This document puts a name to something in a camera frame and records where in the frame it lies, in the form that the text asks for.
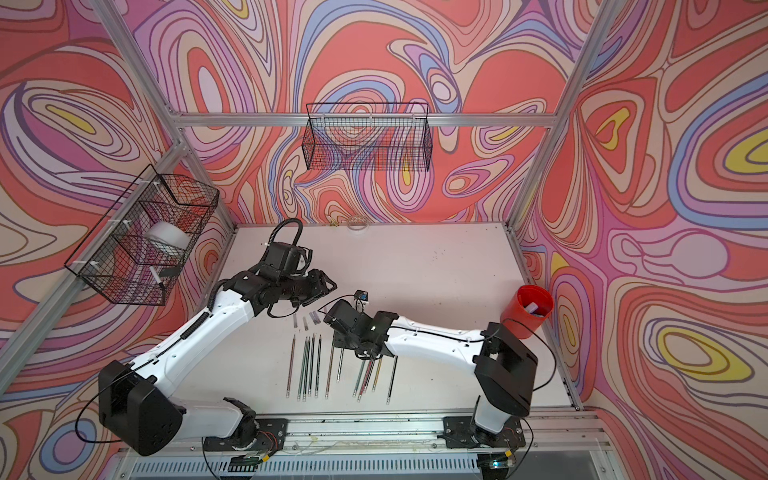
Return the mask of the dark blue pencil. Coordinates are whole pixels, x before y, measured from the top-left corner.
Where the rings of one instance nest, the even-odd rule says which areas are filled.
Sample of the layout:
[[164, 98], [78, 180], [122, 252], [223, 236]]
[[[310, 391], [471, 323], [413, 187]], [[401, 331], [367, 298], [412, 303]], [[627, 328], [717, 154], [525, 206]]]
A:
[[307, 378], [306, 378], [306, 396], [311, 397], [312, 395], [312, 389], [313, 389], [313, 369], [314, 369], [314, 354], [315, 354], [315, 341], [316, 337], [315, 334], [312, 335], [310, 341], [309, 341], [309, 360], [308, 360], [308, 368], [307, 368]]
[[310, 338], [305, 338], [305, 345], [304, 345], [304, 355], [303, 355], [303, 365], [302, 365], [302, 373], [301, 373], [301, 387], [300, 387], [300, 393], [301, 393], [301, 400], [306, 400], [306, 378], [307, 378], [307, 368], [308, 368], [308, 360], [309, 360], [309, 341]]

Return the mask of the green pencil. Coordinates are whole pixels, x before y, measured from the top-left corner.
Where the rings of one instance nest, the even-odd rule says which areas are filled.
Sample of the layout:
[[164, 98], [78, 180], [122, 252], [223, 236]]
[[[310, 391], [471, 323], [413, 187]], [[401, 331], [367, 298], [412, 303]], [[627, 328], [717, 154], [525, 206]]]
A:
[[297, 394], [296, 394], [296, 398], [298, 401], [301, 401], [305, 397], [305, 384], [306, 384], [309, 356], [310, 356], [310, 338], [306, 337], [304, 339], [304, 345], [302, 350], [301, 367], [299, 371], [299, 381], [298, 381], [298, 388], [297, 388]]

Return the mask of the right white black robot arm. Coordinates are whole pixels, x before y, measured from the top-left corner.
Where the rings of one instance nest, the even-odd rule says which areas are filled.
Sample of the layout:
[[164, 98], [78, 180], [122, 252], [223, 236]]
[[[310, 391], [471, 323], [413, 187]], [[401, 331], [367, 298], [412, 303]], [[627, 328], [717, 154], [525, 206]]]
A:
[[453, 330], [419, 323], [395, 312], [370, 316], [339, 298], [323, 312], [334, 346], [365, 361], [381, 357], [426, 359], [450, 373], [471, 374], [482, 391], [474, 412], [477, 428], [498, 434], [511, 418], [530, 415], [539, 360], [507, 327]]

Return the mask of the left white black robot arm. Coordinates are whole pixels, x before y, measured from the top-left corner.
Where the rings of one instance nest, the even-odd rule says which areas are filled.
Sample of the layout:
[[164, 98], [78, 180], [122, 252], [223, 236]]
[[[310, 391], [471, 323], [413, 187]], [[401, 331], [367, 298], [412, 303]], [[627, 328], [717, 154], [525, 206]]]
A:
[[217, 282], [202, 310], [165, 340], [122, 363], [112, 361], [98, 375], [98, 421], [142, 456], [175, 440], [219, 441], [248, 450], [261, 437], [254, 411], [226, 397], [214, 403], [189, 403], [174, 397], [192, 370], [223, 340], [264, 314], [274, 319], [280, 303], [297, 313], [329, 295], [337, 285], [311, 266], [313, 252], [299, 244], [304, 224], [280, 222], [270, 233], [260, 260]]

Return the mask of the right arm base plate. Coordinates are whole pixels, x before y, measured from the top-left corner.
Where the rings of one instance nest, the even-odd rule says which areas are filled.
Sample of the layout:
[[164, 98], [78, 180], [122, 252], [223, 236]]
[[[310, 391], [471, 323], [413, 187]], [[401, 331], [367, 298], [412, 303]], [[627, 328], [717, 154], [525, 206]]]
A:
[[446, 416], [443, 431], [437, 435], [449, 449], [504, 448], [516, 451], [526, 445], [521, 422], [511, 417], [499, 433], [478, 427], [470, 416]]

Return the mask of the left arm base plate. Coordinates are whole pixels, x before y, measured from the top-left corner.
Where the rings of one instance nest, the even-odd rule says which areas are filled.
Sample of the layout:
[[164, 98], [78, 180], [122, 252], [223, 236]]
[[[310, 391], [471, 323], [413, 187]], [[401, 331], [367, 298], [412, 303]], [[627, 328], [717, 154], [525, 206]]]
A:
[[286, 418], [246, 420], [226, 438], [205, 437], [206, 452], [257, 452], [274, 454], [284, 448], [287, 435]]

